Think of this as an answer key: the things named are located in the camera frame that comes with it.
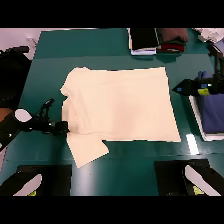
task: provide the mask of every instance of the green table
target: green table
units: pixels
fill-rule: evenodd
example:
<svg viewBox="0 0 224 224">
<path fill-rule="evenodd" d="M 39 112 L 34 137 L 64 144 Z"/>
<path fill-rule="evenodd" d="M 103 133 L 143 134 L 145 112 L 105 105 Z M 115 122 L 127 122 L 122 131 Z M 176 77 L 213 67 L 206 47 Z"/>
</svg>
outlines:
<svg viewBox="0 0 224 224">
<path fill-rule="evenodd" d="M 128 49 L 126 29 L 70 30 L 43 32 L 27 78 L 20 107 L 30 113 L 54 98 L 51 119 L 61 119 L 65 97 L 61 94 L 68 73 L 74 67 L 90 69 L 136 69 L 165 66 L 170 89 L 199 70 L 214 71 L 206 44 L 188 29 L 189 43 L 182 54 L 158 53 L 154 57 L 133 57 Z M 224 176 L 224 142 L 204 142 L 188 98 L 170 92 L 181 143 L 105 142 L 110 153 L 77 169 L 66 136 L 21 132 L 9 145 L 0 174 L 0 184 L 25 164 L 73 164 L 71 195 L 158 195 L 155 160 L 208 158 Z M 195 136 L 200 155 L 191 155 L 186 135 Z"/>
</svg>

